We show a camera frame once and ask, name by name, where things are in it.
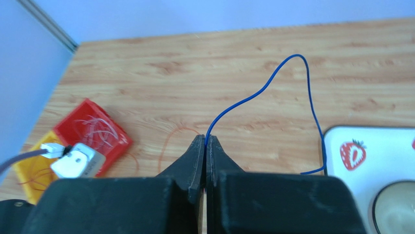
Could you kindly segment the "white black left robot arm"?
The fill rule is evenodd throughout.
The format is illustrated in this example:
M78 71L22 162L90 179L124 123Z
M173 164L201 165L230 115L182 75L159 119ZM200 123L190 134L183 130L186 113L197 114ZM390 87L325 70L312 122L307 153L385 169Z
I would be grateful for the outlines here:
M103 166L106 157L95 149L77 143L74 146L62 146L58 143L41 144L39 150L14 156L0 164L3 173L13 164L35 156L48 159L56 158L50 168L58 178L93 177ZM2 234L20 234L34 204L21 199L9 199L0 202L0 232Z

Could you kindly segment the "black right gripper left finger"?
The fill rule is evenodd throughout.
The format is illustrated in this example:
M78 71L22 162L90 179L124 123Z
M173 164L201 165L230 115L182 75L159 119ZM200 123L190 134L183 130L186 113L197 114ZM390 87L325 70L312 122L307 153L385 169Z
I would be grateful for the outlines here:
M53 182L30 212L24 234L200 234L204 135L154 177Z

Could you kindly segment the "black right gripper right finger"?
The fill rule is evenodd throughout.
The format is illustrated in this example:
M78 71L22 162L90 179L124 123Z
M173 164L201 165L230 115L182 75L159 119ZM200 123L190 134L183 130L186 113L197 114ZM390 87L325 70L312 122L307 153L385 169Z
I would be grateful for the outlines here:
M321 175L245 172L216 136L206 139L209 234L364 234L343 181Z

